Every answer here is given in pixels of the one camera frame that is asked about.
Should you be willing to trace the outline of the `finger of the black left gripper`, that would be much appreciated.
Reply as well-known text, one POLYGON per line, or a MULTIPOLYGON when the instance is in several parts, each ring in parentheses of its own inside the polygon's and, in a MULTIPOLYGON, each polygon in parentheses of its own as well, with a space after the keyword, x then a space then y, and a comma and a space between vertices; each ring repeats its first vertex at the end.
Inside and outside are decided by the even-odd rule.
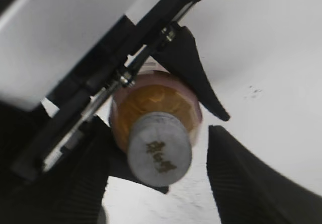
POLYGON ((141 178, 132 167, 129 155, 117 145, 113 129, 109 127, 100 117, 93 119, 93 131, 95 132, 95 144, 99 151, 97 156, 102 166, 107 171, 108 177, 115 177, 145 186, 161 194, 169 192, 169 185, 157 185, 149 183, 141 178))
POLYGON ((194 36, 187 27, 169 26, 162 29, 165 43, 152 55, 168 72, 182 80, 198 101, 222 121, 230 119, 207 78, 194 36))

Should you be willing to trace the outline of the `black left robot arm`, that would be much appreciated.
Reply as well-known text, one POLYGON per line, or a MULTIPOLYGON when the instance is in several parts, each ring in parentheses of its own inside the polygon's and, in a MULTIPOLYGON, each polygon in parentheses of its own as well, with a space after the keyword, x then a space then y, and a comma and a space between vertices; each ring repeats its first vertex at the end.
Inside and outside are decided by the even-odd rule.
POLYGON ((132 174, 115 144, 115 134, 95 116, 121 88, 139 85, 138 72, 153 57, 210 113, 230 116, 216 97, 202 67, 192 33, 179 19, 201 0, 160 0, 137 25, 123 16, 50 93, 59 110, 49 117, 43 106, 32 111, 1 103, 1 188, 38 188, 45 182, 69 186, 89 173, 89 151, 106 158, 98 184, 108 175, 147 185, 132 174))

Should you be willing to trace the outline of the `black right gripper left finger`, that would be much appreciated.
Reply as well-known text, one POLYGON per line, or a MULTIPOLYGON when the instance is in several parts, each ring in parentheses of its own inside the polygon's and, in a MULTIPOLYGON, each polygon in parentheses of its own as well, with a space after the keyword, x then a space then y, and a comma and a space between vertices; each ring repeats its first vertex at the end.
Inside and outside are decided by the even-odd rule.
POLYGON ((1 223, 106 223, 102 199, 109 176, 108 126, 95 118, 76 149, 34 182, 1 164, 1 223))

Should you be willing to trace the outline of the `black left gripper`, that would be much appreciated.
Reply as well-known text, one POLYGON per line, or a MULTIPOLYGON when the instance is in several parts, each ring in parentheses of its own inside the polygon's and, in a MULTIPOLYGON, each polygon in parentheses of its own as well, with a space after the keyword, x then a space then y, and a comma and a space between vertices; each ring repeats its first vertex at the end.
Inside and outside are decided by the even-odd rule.
POLYGON ((162 29, 179 20, 201 0, 160 0, 138 23, 123 16, 49 94, 59 106, 13 160, 11 170, 36 179, 89 137, 98 108, 119 88, 136 80, 143 62, 163 46, 162 29))

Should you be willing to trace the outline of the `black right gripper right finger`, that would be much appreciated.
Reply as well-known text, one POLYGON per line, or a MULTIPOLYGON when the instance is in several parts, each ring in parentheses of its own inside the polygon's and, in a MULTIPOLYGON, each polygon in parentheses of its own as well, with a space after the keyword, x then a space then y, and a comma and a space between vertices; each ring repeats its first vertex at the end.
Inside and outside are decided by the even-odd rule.
POLYGON ((266 165, 222 126, 208 128, 206 167, 221 223, 321 223, 321 196, 266 165))

